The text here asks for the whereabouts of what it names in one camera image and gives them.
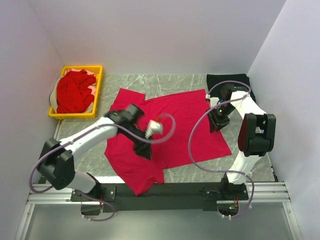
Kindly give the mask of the crimson red t shirt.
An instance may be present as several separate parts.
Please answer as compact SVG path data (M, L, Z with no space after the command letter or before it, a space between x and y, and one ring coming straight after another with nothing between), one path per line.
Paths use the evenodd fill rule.
M172 120L160 114L171 114L176 122L173 136L166 142L151 146L151 160L136 155L133 142L122 134L107 140L105 156L115 173L133 190L135 195L148 191L155 183L165 182L164 169L188 165L192 161L188 153L190 133L199 118L209 109L204 89L169 94L145 99L145 94L121 88L111 105L111 110L122 110L135 104L144 111L138 120L141 130L149 120L160 120L163 133L167 134Z

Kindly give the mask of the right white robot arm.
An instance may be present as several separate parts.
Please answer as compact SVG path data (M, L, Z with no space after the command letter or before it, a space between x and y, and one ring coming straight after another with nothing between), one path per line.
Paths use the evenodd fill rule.
M208 113L210 132L218 132L230 123L237 111L242 124L237 138L238 154L221 179L219 193L226 200L239 195L254 165L274 148L276 116L266 113L251 98L250 87L239 81L222 81L221 97Z

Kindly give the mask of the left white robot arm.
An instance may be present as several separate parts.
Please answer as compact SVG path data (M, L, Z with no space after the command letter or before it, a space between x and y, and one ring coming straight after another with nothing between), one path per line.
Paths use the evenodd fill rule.
M56 189L71 188L81 191L88 201L103 199L100 182L91 174L75 169L75 160L102 141L123 135L133 143L136 155L151 159L152 130L142 131L137 126L144 112L135 104L123 110L112 110L82 131L61 139L47 140L41 152L42 162L37 170Z

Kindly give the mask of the folded black t shirt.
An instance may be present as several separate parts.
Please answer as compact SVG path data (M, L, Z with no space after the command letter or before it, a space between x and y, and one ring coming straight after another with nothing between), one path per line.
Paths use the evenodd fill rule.
M210 98L218 98L219 102L231 99L232 92L248 92L247 86L250 87L250 79L244 74L207 74L206 84L208 94L205 101Z

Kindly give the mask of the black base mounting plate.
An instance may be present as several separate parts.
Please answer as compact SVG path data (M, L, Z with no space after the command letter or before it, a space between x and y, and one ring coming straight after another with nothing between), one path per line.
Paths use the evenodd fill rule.
M197 210L217 211L219 201L250 199L244 183L182 182L154 184L138 196L125 183L102 183L97 197L118 211Z

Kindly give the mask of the dark red t shirt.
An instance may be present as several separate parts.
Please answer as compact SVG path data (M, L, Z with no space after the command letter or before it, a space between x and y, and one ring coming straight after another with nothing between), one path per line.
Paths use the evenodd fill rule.
M96 81L96 77L89 75L84 69L67 72L57 85L56 112L58 114L84 113L95 100L89 86L93 86Z

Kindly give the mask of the yellow plastic basket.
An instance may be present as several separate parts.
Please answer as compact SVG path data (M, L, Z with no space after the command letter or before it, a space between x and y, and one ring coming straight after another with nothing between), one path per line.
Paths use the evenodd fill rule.
M99 98L100 87L102 85L103 67L101 65L65 66L62 69L60 76L64 77L67 72L70 72L70 71L77 71L78 72L81 70L86 70L88 75L94 75L96 77L96 83L94 85L89 86L89 88L91 89L91 93L94 95L93 103L83 113L66 113L66 114L54 112L53 108L50 105L49 111L48 111L48 115L50 117L58 119L58 120L93 119L93 118L95 118L96 112L97 112L97 107L98 107L98 98Z

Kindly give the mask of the beige cloth in basket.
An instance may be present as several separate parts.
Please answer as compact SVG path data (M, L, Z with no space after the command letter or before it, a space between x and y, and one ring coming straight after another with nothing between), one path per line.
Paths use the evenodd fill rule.
M58 88L58 84L60 82L60 80L63 78L63 76L61 75L55 82L52 92L49 96L49 102L50 102L50 106L52 107L53 111L56 113L57 112L57 108L58 108L58 97L57 97L57 88Z

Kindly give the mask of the aluminium frame rail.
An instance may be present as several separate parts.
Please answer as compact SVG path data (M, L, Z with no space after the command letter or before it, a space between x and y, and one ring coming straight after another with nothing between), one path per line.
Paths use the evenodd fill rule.
M246 192L248 196L253 194L253 203L285 203L290 202L290 196L284 182L256 182L254 187L247 182ZM34 193L31 191L26 203L28 205L64 205L64 204L81 204L80 201L72 201L73 190L64 188L56 190L49 189L43 193Z

